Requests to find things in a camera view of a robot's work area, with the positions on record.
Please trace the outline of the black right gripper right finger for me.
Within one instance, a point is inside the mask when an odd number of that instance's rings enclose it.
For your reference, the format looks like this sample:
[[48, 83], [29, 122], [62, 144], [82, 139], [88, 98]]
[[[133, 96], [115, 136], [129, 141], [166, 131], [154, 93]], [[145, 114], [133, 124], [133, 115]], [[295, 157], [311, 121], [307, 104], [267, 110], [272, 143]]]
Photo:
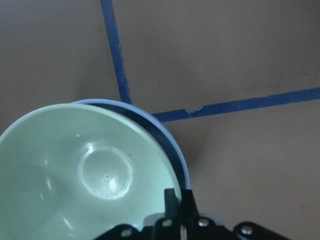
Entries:
[[197, 219], [200, 216], [196, 201], [191, 189], [181, 191], [181, 219], [183, 222]]

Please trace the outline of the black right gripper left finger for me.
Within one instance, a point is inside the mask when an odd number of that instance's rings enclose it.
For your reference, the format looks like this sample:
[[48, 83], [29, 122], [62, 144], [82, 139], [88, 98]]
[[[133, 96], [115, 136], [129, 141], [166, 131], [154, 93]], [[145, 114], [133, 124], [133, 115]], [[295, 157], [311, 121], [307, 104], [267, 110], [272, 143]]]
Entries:
[[164, 217], [174, 221], [180, 221], [180, 204], [173, 188], [164, 190]]

